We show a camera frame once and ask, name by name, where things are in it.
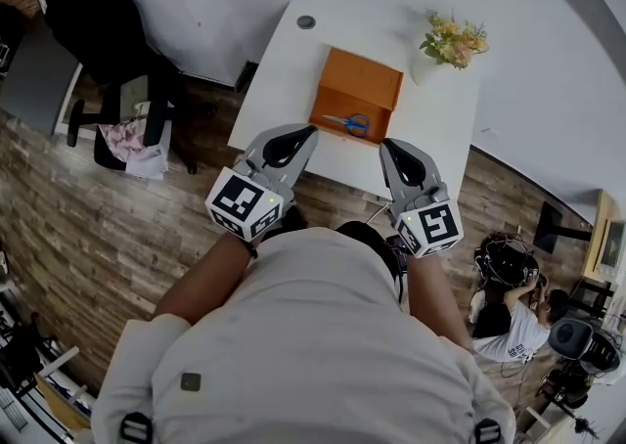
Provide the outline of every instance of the white table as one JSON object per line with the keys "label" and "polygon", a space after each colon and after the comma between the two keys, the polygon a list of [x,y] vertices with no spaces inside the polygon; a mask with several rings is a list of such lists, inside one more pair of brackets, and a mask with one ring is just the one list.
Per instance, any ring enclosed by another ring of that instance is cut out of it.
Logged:
{"label": "white table", "polygon": [[[316,26],[295,21],[311,15]],[[405,72],[387,137],[412,143],[432,156],[450,197],[456,198],[466,168],[478,98],[479,70],[437,70],[418,86],[409,74],[417,26],[406,8],[355,0],[293,0],[274,32],[247,92],[228,145],[244,150],[261,131],[307,122],[331,46]],[[306,170],[390,199],[378,148],[320,133]]]}

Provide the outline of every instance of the orange box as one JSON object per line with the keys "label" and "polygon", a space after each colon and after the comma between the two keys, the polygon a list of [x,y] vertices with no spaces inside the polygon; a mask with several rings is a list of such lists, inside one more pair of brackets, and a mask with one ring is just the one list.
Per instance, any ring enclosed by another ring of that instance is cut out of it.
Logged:
{"label": "orange box", "polygon": [[[377,146],[386,136],[395,110],[403,73],[366,58],[331,48],[317,89],[309,122],[331,133]],[[370,129],[365,138],[352,136],[338,122],[323,115],[351,117],[365,115]]]}

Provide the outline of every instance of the round hole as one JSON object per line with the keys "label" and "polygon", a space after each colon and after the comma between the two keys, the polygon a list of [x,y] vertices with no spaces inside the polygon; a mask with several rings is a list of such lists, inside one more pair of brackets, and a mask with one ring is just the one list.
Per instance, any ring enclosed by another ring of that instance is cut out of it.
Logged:
{"label": "round hole", "polygon": [[300,28],[302,28],[304,30],[308,30],[308,29],[313,28],[315,26],[315,19],[313,17],[310,17],[309,15],[302,15],[300,18],[298,18],[295,21],[295,23]]}

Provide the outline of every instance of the scissors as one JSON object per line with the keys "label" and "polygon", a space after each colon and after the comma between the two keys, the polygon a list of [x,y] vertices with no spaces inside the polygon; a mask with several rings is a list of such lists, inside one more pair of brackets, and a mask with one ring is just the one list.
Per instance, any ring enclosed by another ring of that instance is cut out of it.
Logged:
{"label": "scissors", "polygon": [[370,119],[365,115],[357,114],[351,117],[335,117],[334,115],[322,115],[326,120],[343,124],[352,136],[357,138],[365,138],[368,136],[370,129]]}

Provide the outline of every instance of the black office chair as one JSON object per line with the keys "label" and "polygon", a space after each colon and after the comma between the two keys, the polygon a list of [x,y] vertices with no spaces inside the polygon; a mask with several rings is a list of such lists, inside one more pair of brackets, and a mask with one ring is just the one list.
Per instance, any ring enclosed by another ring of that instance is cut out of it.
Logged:
{"label": "black office chair", "polygon": [[[132,0],[47,0],[46,23],[55,38],[82,63],[97,84],[109,84],[100,113],[83,113],[85,102],[74,104],[69,118],[67,144],[76,146],[78,130],[86,124],[120,122],[121,87],[142,75],[148,76],[148,100],[144,145],[160,141],[163,125],[183,105],[183,88],[178,68],[147,44],[137,6]],[[174,105],[169,109],[167,102]],[[189,174],[197,166],[182,153],[172,138],[171,150],[180,156]],[[126,163],[109,150],[98,129],[95,161],[109,169],[125,170]]]}

